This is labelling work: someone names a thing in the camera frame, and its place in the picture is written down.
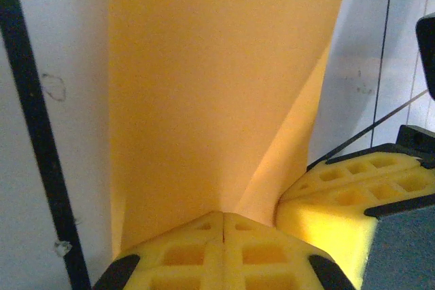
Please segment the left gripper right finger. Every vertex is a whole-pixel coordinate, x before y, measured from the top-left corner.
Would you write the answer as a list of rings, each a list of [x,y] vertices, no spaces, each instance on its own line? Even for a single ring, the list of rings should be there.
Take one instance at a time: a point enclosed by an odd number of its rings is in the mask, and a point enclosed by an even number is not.
[[[353,289],[325,251],[235,213],[224,213],[224,289]]]

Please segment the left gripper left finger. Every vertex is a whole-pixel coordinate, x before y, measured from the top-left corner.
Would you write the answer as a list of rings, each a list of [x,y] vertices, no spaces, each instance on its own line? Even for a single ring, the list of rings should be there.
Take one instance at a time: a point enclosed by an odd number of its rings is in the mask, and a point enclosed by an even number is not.
[[[94,289],[222,289],[224,214],[210,212],[119,254]]]

